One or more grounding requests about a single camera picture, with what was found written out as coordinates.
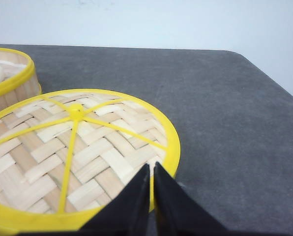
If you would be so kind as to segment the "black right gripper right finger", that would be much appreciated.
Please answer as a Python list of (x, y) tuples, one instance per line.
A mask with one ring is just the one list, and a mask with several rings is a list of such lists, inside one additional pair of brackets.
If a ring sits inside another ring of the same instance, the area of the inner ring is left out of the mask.
[(154, 167), (154, 205), (160, 236), (232, 235), (193, 201), (158, 162)]

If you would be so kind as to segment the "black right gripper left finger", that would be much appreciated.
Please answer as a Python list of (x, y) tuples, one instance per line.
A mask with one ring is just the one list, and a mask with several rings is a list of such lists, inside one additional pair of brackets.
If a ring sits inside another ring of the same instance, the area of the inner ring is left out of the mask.
[(81, 236), (144, 236), (147, 232), (150, 191), (145, 164), (108, 205), (78, 231)]

